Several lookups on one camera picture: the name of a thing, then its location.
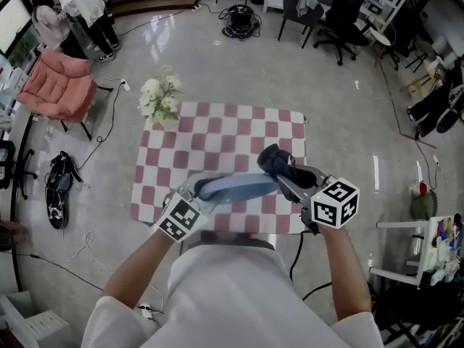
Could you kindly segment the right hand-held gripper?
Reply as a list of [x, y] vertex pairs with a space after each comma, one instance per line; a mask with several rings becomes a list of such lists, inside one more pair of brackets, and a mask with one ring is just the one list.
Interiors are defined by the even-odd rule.
[[[340, 229], [358, 212], [359, 188], [315, 167], [295, 165], [291, 179], [277, 175], [276, 182], [288, 201], [302, 205], [300, 218], [314, 234], [317, 225]], [[313, 192], [313, 185], [320, 186]]]

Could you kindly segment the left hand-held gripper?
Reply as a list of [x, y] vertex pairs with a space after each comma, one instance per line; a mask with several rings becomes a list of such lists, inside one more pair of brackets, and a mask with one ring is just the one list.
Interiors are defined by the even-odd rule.
[[177, 243], [203, 228], [222, 199], [213, 197], [204, 200], [195, 195], [213, 195], [223, 190], [220, 181], [224, 178], [224, 175], [194, 175], [193, 185], [185, 182], [165, 197], [164, 208], [155, 228]]

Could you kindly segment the big blue plate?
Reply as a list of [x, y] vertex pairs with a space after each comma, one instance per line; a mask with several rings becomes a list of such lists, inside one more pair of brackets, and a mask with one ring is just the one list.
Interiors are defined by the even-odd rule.
[[278, 190], [278, 184], [274, 179], [264, 173], [225, 175], [220, 182], [223, 184], [223, 190], [213, 195], [195, 195], [195, 197], [204, 200], [220, 197], [222, 199], [220, 204], [230, 204], [256, 199]]

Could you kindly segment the dark blue cloth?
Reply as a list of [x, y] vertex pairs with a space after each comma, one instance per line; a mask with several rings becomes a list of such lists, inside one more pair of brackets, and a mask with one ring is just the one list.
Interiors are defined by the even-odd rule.
[[277, 175], [295, 183], [301, 189], [317, 187], [317, 178], [314, 173], [297, 169], [296, 160], [287, 151], [272, 144], [265, 148], [257, 158], [258, 166], [268, 175], [276, 178]]

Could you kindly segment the person's right forearm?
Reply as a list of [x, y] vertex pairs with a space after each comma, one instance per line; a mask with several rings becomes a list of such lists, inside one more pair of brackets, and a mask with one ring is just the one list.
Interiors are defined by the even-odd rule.
[[371, 312], [371, 298], [365, 274], [345, 228], [319, 227], [326, 243], [331, 271], [333, 304], [338, 320]]

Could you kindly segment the person's left forearm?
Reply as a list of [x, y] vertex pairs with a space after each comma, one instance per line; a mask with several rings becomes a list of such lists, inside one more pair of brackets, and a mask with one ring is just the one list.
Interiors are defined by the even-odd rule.
[[102, 296], [116, 299], [134, 309], [173, 244], [174, 241], [163, 231], [155, 231], [112, 274]]

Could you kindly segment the red white checkered tablecloth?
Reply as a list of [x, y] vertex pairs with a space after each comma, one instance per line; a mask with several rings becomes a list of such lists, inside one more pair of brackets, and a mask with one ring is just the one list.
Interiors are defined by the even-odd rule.
[[[146, 123], [138, 151], [130, 216], [155, 223], [162, 201], [190, 175], [259, 173], [257, 158], [271, 144], [306, 162], [305, 116], [300, 112], [185, 101], [179, 124], [165, 130]], [[213, 211], [207, 230], [288, 234], [303, 231], [300, 209], [280, 193]]]

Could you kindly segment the person's white shirt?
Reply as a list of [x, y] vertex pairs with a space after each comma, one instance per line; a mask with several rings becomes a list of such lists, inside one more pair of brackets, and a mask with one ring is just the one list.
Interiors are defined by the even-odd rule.
[[102, 297], [82, 348], [383, 348], [369, 312], [324, 323], [270, 249], [196, 246], [173, 263], [168, 286], [161, 327]]

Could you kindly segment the white flower bouquet in vase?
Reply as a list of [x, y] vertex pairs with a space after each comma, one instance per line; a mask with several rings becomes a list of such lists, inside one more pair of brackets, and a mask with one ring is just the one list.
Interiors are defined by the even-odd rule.
[[142, 85], [138, 110], [149, 124], [174, 131], [180, 123], [179, 94], [182, 94], [182, 82], [172, 74], [172, 67], [165, 65]]

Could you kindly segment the white cup with red inside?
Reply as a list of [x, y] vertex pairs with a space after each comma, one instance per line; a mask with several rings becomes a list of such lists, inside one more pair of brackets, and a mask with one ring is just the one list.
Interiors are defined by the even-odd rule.
[[428, 185], [424, 181], [418, 183], [412, 183], [409, 186], [409, 194], [412, 198], [425, 196], [428, 193]]

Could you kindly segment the green woven basket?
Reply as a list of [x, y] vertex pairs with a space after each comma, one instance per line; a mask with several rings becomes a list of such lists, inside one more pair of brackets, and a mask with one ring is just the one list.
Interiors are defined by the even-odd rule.
[[428, 220], [436, 216], [437, 196], [434, 191], [430, 191], [424, 196], [417, 196], [411, 202], [411, 215], [418, 220]]

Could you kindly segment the black backpack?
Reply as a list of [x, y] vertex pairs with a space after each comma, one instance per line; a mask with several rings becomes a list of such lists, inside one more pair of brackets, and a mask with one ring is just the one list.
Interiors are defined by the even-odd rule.
[[61, 151], [50, 162], [44, 190], [48, 219], [51, 226], [57, 230], [63, 229], [68, 223], [67, 198], [74, 181], [82, 183], [83, 179], [71, 156]]

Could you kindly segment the round wooden table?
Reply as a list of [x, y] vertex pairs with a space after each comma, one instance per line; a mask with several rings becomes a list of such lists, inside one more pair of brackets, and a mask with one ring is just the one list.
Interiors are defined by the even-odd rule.
[[428, 59], [424, 59], [420, 67], [425, 70], [425, 74], [414, 81], [408, 83], [406, 86], [403, 86], [400, 91], [406, 91], [410, 88], [420, 89], [423, 85], [425, 85], [430, 80], [435, 80], [436, 78], [436, 70], [440, 65], [443, 64], [443, 59], [440, 55], [437, 55], [433, 61]]

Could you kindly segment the pile of colourful toys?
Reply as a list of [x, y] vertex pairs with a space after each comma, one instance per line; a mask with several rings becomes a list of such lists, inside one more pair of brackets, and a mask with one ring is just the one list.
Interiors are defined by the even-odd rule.
[[456, 276], [460, 268], [461, 242], [464, 238], [463, 219], [456, 213], [453, 217], [440, 220], [436, 229], [436, 236], [432, 241], [434, 277], [449, 283]]

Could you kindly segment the black floor fan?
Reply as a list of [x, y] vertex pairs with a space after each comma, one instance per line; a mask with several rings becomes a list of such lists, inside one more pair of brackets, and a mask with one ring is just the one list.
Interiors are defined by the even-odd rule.
[[464, 124], [464, 85], [450, 91], [448, 103], [436, 124], [438, 133], [446, 133], [457, 121]]

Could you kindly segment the dark grey chair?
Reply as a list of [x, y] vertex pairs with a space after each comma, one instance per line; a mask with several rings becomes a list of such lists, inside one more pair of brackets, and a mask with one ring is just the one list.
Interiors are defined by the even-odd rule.
[[304, 48], [312, 33], [313, 28], [318, 24], [319, 20], [323, 16], [324, 9], [321, 3], [319, 2], [319, 4], [314, 10], [310, 10], [306, 15], [302, 17], [297, 17], [296, 5], [297, 0], [283, 0], [283, 20], [279, 30], [278, 40], [281, 40], [281, 35], [283, 33], [286, 21], [288, 20], [291, 22], [295, 22], [304, 26], [302, 35], [304, 35], [305, 32], [309, 30], [302, 44], [302, 48]]

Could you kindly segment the round white side table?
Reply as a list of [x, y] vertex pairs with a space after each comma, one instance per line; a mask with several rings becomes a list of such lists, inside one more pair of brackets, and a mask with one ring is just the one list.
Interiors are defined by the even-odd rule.
[[375, 41], [379, 42], [383, 46], [391, 46], [391, 41], [384, 36], [382, 33], [379, 33], [377, 30], [374, 28], [369, 28], [369, 32], [372, 35], [372, 37], [375, 39]]

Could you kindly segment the grey garment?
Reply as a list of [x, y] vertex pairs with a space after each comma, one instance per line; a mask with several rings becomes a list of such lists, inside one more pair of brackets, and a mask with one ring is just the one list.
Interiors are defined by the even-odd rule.
[[306, 15], [310, 10], [314, 10], [318, 4], [318, 0], [297, 0], [297, 17]]

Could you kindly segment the black office chair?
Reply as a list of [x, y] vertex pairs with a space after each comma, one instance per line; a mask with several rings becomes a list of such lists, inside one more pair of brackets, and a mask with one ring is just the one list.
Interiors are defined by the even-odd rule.
[[19, 156], [18, 161], [14, 161], [16, 149], [12, 141], [0, 140], [0, 191], [9, 188], [10, 181], [14, 181], [20, 187], [21, 195], [24, 200], [28, 198], [25, 193], [25, 176], [30, 175], [34, 180], [38, 175], [25, 169], [29, 157], [35, 154], [35, 151], [29, 149], [24, 157]]
[[337, 65], [343, 65], [342, 50], [351, 54], [351, 60], [357, 59], [357, 54], [348, 47], [367, 46], [368, 38], [364, 32], [368, 30], [369, 24], [363, 29], [356, 26], [360, 7], [364, 0], [332, 0], [331, 8], [326, 12], [326, 19], [322, 22], [325, 28], [321, 28], [317, 35], [324, 35], [326, 40], [318, 40], [313, 44], [316, 49], [320, 45], [333, 45], [338, 53]]

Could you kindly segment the white desk with black edge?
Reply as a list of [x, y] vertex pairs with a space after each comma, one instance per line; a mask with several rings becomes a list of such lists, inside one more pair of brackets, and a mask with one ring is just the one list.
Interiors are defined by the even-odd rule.
[[[12, 118], [12, 129], [8, 140], [15, 146], [14, 162], [22, 163], [28, 145], [28, 135], [31, 129], [32, 118], [30, 111], [20, 105]], [[28, 211], [30, 209], [31, 196], [24, 200], [20, 192], [19, 182], [16, 179], [16, 164], [12, 168], [14, 178], [10, 181], [6, 191], [0, 191], [0, 218], [12, 220], [17, 223], [30, 225]], [[16, 246], [12, 250], [0, 252], [0, 295], [23, 290], [21, 279], [21, 254], [26, 253], [26, 244]]]

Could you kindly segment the white drawer unit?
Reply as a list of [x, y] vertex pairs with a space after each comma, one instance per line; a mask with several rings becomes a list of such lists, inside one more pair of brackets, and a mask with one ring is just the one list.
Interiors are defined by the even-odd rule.
[[7, 327], [24, 348], [73, 348], [68, 322], [52, 310], [39, 312], [29, 291], [0, 297]]

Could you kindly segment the black framed window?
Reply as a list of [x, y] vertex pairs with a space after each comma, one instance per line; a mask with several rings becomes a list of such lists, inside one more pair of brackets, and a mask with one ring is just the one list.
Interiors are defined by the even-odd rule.
[[30, 0], [0, 0], [0, 54], [7, 57], [30, 27]]

